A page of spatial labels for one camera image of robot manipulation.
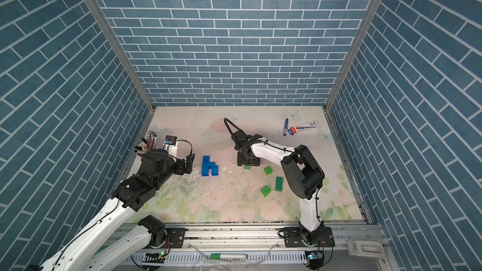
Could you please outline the long blue lego brick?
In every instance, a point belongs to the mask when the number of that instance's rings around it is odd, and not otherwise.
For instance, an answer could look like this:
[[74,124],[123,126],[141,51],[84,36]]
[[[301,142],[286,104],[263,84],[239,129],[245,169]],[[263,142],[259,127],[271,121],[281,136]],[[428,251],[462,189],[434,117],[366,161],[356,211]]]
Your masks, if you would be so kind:
[[213,165],[216,165],[215,163],[213,162],[209,162],[209,163],[203,163],[203,166],[202,166],[202,169],[209,169],[213,166]]

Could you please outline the green lego small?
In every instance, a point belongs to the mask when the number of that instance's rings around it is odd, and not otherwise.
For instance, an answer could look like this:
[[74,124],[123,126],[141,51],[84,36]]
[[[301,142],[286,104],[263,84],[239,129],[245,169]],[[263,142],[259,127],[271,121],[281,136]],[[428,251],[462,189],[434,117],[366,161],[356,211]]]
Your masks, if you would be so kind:
[[273,170],[270,166],[268,166],[268,167],[264,168],[264,172],[265,172],[266,175],[270,175],[270,174],[272,174]]

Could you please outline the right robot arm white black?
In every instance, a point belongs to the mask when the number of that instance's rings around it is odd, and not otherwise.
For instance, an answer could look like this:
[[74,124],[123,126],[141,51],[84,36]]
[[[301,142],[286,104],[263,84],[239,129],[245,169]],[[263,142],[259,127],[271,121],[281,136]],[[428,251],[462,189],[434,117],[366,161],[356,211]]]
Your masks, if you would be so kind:
[[289,188],[299,198],[301,238],[306,245],[318,243],[325,228],[318,208],[318,192],[323,186],[325,173],[311,151],[304,145],[296,148],[278,145],[261,135],[248,135],[243,130],[230,135],[239,166],[258,166],[265,159],[282,168]]

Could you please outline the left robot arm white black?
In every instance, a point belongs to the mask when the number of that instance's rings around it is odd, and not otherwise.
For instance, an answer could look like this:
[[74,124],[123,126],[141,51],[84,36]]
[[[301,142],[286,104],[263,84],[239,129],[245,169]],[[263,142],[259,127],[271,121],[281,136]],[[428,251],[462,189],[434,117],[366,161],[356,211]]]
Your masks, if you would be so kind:
[[55,255],[27,270],[112,270],[142,248],[164,248],[170,243],[165,224],[149,215],[123,238],[105,249],[107,239],[154,197],[172,175],[190,174],[195,154],[176,158],[171,151],[153,149],[141,158],[136,174],[112,192],[99,213]]

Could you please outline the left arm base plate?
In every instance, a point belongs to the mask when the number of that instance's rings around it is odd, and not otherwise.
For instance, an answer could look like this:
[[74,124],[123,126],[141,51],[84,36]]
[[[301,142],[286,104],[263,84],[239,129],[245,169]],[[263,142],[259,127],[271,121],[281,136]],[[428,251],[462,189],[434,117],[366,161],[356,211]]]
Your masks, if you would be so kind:
[[181,249],[184,244],[186,228],[166,228],[165,249]]

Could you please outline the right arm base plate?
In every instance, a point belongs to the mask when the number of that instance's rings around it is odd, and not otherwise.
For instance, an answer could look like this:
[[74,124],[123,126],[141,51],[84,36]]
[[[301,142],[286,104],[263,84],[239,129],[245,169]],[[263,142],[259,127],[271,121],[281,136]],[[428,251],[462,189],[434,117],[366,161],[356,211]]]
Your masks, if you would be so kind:
[[278,231],[286,248],[334,247],[335,240],[330,227],[318,227],[309,232],[303,227],[284,227]]

